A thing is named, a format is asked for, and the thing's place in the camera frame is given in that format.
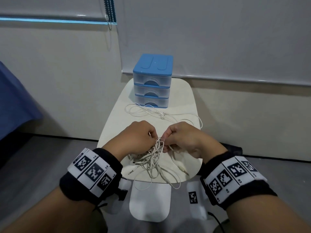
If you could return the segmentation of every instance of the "wristband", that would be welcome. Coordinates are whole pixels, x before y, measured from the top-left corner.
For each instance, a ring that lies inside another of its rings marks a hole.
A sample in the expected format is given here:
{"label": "wristband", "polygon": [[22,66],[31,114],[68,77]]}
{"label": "wristband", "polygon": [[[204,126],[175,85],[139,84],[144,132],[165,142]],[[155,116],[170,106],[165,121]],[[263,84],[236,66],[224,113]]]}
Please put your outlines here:
{"label": "wristband", "polygon": [[85,148],[69,165],[59,186],[70,200],[87,200],[96,206],[118,190],[122,164],[108,151]]}
{"label": "wristband", "polygon": [[208,161],[200,180],[211,204],[224,210],[246,197],[277,196],[266,183],[267,179],[245,157],[234,156],[229,151]]}

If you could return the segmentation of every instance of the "hand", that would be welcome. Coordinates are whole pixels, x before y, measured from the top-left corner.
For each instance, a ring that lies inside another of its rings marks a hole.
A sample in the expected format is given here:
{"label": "hand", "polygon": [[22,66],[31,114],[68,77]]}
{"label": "hand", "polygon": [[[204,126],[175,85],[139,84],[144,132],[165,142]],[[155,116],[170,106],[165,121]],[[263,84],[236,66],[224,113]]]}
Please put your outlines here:
{"label": "hand", "polygon": [[168,145],[176,144],[187,150],[193,157],[202,158],[204,163],[227,151],[214,138],[186,122],[170,125],[163,133],[162,140],[164,141],[164,153],[170,150]]}
{"label": "hand", "polygon": [[121,161],[128,154],[143,154],[150,150],[156,144],[157,138],[156,129],[147,121],[132,122],[102,148]]}

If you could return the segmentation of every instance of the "white table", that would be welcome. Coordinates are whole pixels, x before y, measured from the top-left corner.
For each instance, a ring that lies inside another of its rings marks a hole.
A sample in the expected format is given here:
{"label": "white table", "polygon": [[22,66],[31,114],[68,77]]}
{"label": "white table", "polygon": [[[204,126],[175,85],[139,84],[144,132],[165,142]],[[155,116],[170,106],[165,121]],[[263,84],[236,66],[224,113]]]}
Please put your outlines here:
{"label": "white table", "polygon": [[[125,107],[134,102],[134,83],[133,79],[131,79],[124,87],[117,102],[115,103],[115,106],[112,109],[99,138],[97,147],[102,147],[111,138],[115,137],[134,121],[148,121],[155,127],[158,136],[161,136],[168,126],[172,124],[167,120],[155,118],[150,115],[144,117],[133,117],[132,115],[126,113]],[[197,115],[196,103],[190,85],[180,78],[172,78],[169,106],[167,109],[158,110],[170,114],[193,113]],[[186,119],[186,122],[200,128],[199,119],[192,114],[177,115],[174,117],[178,121]],[[178,165],[184,167],[189,175],[181,172],[172,162],[171,157],[168,154],[161,154],[159,164],[165,169],[177,174],[180,177],[181,182],[191,179],[200,170],[202,165],[201,159],[195,159],[188,153],[181,153],[175,157]],[[134,164],[127,157],[125,157],[121,163],[123,165],[122,175],[129,180],[134,180],[137,173],[142,170],[139,167],[137,170],[129,174],[129,172],[134,169]],[[171,183],[176,183],[173,176],[167,175],[166,177]],[[150,177],[147,172],[143,172],[136,177],[136,180],[138,181],[135,182],[136,186],[138,188],[143,188],[146,184],[148,184],[145,182],[150,182]],[[171,187],[169,184],[166,184],[160,176],[153,180],[151,187],[147,190],[138,191],[133,187],[130,200],[131,214],[139,220],[152,222],[163,221],[169,213],[170,196]]]}

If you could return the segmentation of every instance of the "left hand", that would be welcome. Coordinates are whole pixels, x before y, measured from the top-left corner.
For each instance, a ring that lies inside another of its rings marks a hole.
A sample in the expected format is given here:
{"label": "left hand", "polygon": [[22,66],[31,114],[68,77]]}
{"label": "left hand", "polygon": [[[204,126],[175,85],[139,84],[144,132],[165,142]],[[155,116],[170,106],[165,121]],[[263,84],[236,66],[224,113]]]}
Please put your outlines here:
{"label": "left hand", "polygon": [[157,138],[156,129],[147,121],[132,122],[102,148],[121,161],[128,154],[142,154],[150,150],[156,144]]}

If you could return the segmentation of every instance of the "plastic drawer organizer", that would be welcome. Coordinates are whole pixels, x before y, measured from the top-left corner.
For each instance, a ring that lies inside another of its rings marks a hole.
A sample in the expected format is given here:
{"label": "plastic drawer organizer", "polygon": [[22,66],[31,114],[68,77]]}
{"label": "plastic drawer organizer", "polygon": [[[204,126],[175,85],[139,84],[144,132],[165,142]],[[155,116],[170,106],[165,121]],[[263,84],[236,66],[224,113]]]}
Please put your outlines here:
{"label": "plastic drawer organizer", "polygon": [[173,56],[142,54],[133,70],[135,102],[167,108],[173,72]]}

